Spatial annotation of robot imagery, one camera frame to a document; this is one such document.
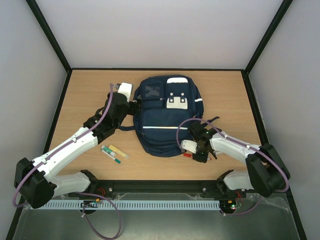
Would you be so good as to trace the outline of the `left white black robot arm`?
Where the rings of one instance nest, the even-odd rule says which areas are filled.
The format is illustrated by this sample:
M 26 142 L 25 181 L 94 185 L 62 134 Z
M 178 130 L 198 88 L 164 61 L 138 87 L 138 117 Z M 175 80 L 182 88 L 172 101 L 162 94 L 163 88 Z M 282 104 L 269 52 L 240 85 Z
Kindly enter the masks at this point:
M 140 110 L 141 103 L 140 98 L 130 101 L 123 93 L 110 92 L 104 107 L 89 117 L 71 137 L 33 160 L 21 159 L 16 164 L 12 205 L 16 208 L 23 206 L 16 203 L 18 194 L 26 204 L 37 209 L 54 197 L 84 193 L 95 181 L 88 170 L 69 175 L 58 173 L 78 156 L 113 135 L 127 115 L 133 116 Z

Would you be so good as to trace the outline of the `green white glue stick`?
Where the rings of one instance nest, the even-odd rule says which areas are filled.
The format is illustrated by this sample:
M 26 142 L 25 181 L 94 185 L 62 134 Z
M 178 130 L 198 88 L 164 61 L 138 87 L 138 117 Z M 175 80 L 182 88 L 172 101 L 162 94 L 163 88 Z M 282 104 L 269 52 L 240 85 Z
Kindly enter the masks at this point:
M 101 146 L 101 149 L 102 149 L 104 152 L 108 153 L 109 155 L 111 155 L 111 156 L 113 156 L 113 157 L 116 155 L 116 153 L 115 153 L 114 151 L 112 151 L 110 148 L 108 148 L 108 147 L 105 146 L 105 145 L 102 145 L 102 146 Z

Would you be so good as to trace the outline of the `green capped marker pen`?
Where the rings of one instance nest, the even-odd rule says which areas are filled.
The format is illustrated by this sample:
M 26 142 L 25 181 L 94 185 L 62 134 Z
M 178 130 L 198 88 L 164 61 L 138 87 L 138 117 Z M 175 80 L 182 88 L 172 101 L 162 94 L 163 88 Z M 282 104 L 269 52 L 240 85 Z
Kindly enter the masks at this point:
M 117 159 L 116 157 L 112 156 L 110 153 L 108 153 L 107 151 L 101 149 L 100 150 L 102 153 L 104 153 L 106 156 L 108 156 L 109 158 L 111 158 L 112 160 L 114 160 L 116 163 L 120 164 L 121 161 L 119 159 Z

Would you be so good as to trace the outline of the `yellow highlighter pen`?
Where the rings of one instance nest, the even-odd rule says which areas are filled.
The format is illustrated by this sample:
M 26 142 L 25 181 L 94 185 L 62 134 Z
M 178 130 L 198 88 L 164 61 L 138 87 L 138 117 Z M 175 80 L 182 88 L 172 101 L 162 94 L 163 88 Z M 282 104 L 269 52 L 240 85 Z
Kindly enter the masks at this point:
M 124 152 L 123 150 L 119 149 L 118 147 L 110 144 L 108 146 L 109 149 L 111 149 L 113 152 L 115 152 L 116 154 L 120 155 L 121 157 L 125 158 L 125 159 L 129 159 L 130 155 L 127 154 L 126 152 Z

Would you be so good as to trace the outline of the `navy blue school backpack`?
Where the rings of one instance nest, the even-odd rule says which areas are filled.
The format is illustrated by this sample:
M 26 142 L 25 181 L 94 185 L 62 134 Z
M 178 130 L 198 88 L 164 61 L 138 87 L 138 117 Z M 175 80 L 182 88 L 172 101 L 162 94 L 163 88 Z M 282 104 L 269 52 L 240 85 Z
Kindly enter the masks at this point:
M 132 126 L 144 151 L 152 156 L 170 158 L 182 154 L 179 143 L 192 140 L 188 128 L 204 115 L 204 104 L 194 81 L 185 75 L 159 75 L 143 80 L 133 100 L 140 108 Z

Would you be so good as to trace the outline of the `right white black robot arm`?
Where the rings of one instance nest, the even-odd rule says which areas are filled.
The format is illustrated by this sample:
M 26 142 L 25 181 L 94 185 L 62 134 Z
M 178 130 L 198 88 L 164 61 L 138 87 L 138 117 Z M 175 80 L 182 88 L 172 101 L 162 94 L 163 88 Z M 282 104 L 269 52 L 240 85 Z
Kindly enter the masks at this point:
M 208 154 L 226 154 L 245 165 L 245 170 L 229 170 L 220 176 L 218 191 L 229 196 L 235 190 L 254 190 L 263 197 L 289 189 L 290 173 L 274 146 L 250 144 L 229 136 L 219 128 L 206 129 L 195 122 L 188 128 L 191 140 L 180 147 L 192 153 L 197 162 L 205 163 Z

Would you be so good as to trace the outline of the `red capped marker pen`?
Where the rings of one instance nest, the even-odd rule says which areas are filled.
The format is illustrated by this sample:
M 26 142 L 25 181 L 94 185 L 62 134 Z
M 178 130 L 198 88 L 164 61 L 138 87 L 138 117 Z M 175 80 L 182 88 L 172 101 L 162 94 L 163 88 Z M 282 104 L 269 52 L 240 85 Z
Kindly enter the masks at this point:
M 190 153 L 183 153 L 183 156 L 184 156 L 184 157 L 187 157 L 187 158 L 191 158 L 193 155 L 190 154 Z

